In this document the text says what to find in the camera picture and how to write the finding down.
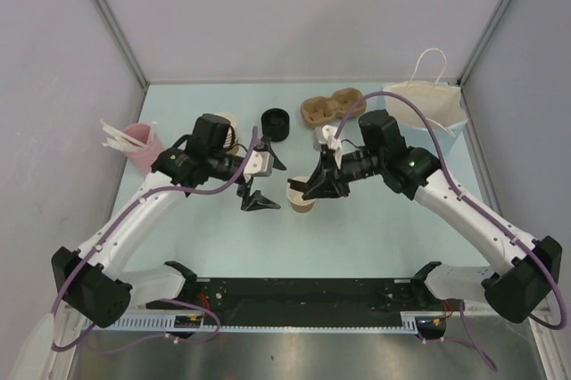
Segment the single brown paper cup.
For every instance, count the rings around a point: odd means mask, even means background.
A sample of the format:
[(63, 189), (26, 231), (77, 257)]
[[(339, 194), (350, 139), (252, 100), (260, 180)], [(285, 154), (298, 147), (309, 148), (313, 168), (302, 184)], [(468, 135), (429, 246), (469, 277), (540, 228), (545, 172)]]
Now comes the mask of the single brown paper cup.
[(313, 209), (316, 200), (304, 200), (302, 198), (302, 192), (295, 190), (290, 182), (287, 183), (285, 192), (287, 200), (290, 202), (290, 205), (295, 212), (308, 213)]

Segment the pink cup holder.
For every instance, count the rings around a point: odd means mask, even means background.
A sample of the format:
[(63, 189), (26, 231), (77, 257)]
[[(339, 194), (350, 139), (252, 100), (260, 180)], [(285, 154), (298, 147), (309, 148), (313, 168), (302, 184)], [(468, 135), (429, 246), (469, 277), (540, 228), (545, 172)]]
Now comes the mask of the pink cup holder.
[(136, 145), (128, 140), (130, 148), (123, 153), (139, 174), (142, 177), (146, 176), (151, 172), (151, 166), (164, 150), (161, 139), (156, 133), (155, 125), (153, 123), (135, 123), (124, 128), (122, 132), (143, 144), (142, 146)]

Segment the light blue paper bag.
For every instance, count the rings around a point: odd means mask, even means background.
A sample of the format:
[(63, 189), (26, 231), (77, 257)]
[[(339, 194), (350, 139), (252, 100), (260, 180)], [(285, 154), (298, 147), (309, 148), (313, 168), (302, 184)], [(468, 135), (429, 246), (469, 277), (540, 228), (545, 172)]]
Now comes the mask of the light blue paper bag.
[(443, 83), (442, 74), (434, 79), (409, 79), (390, 83), (383, 87), (385, 92), (402, 96), (414, 103), (426, 117), (423, 121), (407, 104), (387, 96), (385, 108), (399, 125), (408, 145), (423, 147), (436, 153), (435, 137), (443, 154), (447, 154), (456, 143), (468, 122), (468, 116), (461, 106), (461, 89)]

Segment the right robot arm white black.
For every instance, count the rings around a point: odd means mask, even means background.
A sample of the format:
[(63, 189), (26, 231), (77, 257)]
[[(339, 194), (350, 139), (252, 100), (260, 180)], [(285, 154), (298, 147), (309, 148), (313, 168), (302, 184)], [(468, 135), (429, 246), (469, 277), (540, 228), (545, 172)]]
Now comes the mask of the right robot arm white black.
[(439, 216), (487, 260), (485, 267), (463, 268), (430, 262), (418, 273), (411, 298), (422, 310), (442, 300), (488, 303), (512, 323), (530, 318), (559, 281), (562, 247), (552, 237), (536, 238), (474, 199), (421, 147), (406, 144), (396, 120), (385, 110), (359, 120), (364, 144), (343, 153), (337, 129), (316, 128), (319, 162), (305, 183), (291, 184), (305, 199), (334, 199), (350, 193), (350, 183), (379, 176), (395, 193)]

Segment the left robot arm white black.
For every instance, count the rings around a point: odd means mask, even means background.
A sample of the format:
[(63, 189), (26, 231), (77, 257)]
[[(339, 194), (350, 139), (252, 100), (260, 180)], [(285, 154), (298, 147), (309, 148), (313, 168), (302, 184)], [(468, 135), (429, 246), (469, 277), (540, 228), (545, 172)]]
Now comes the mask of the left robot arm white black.
[(58, 291), (52, 310), (66, 302), (105, 328), (130, 307), (160, 300), (181, 309), (191, 306), (197, 287), (190, 268), (176, 261), (131, 273), (124, 268), (166, 212), (191, 194), (204, 195), (201, 186), (211, 178), (223, 184), (209, 190), (210, 195), (237, 186), (242, 211), (279, 209), (279, 204), (252, 190), (255, 178), (285, 169), (270, 140), (253, 135), (245, 155), (234, 155), (225, 145), (231, 132), (227, 119), (200, 116), (191, 134), (158, 155), (144, 183), (113, 218), (77, 250), (60, 248), (51, 259)]

